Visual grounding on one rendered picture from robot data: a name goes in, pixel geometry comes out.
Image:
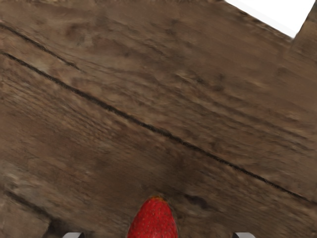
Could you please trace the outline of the red strawberry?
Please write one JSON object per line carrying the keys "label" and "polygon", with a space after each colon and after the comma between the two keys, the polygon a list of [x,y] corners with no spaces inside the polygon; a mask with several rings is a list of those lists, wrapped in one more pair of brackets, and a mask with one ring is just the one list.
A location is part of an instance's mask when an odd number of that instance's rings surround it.
{"label": "red strawberry", "polygon": [[127,238],[178,238],[172,210],[160,196],[148,198],[134,217]]}

